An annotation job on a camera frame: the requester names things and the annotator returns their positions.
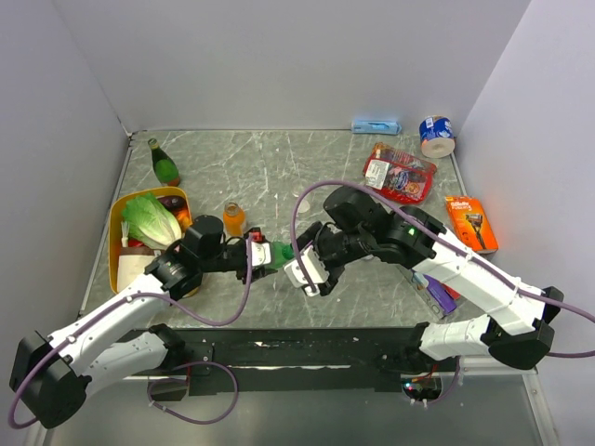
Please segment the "green plastic bottle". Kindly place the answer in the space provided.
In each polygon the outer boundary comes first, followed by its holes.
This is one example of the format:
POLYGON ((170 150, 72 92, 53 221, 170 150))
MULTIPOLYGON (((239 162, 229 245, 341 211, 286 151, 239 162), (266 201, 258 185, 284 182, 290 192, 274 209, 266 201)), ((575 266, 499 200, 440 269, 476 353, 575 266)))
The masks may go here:
POLYGON ((290 243, 271 243, 271 268, 281 269, 286 263, 295 258, 293 247, 290 243))

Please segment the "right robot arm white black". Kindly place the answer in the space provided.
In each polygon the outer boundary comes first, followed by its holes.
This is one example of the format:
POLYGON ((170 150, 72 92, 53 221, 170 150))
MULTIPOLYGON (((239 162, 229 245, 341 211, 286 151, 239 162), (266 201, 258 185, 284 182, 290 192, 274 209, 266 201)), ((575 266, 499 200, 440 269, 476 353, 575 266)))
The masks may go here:
POLYGON ((355 183, 335 181, 324 210, 337 232, 320 226, 306 242, 292 241, 295 258, 284 266, 306 295, 327 295, 345 265, 374 256, 427 275, 467 298, 482 315, 467 321, 420 323, 405 349, 424 371, 438 361, 491 356, 508 367, 534 368, 550 353, 555 304, 563 294, 540 290, 478 256, 443 223, 415 207, 397 207, 355 183))

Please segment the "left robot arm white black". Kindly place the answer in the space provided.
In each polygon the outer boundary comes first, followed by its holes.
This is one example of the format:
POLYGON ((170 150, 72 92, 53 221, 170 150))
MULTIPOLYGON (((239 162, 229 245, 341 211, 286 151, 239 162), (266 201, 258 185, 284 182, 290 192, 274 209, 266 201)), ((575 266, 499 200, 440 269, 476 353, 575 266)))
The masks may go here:
POLYGON ((95 361, 138 323, 199 287, 204 274, 230 272, 245 286, 266 276, 273 243, 253 228, 236 243, 223 239, 216 216, 199 216, 181 239, 171 243, 122 292, 82 319, 50 335, 34 332, 18 344, 9 386, 15 399, 8 412, 14 429, 16 408, 23 403, 33 420, 46 428, 61 425, 84 404, 95 361))

